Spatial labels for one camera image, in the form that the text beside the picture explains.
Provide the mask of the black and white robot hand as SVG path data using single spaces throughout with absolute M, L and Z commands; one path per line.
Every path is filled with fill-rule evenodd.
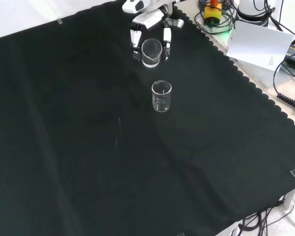
M 141 37 L 144 30 L 149 30 L 159 23 L 163 24 L 162 56 L 167 60 L 171 51 L 171 27 L 182 28 L 184 20 L 172 17 L 173 7 L 178 0 L 126 0 L 122 5 L 125 13 L 136 14 L 130 28 L 133 58 L 141 58 Z

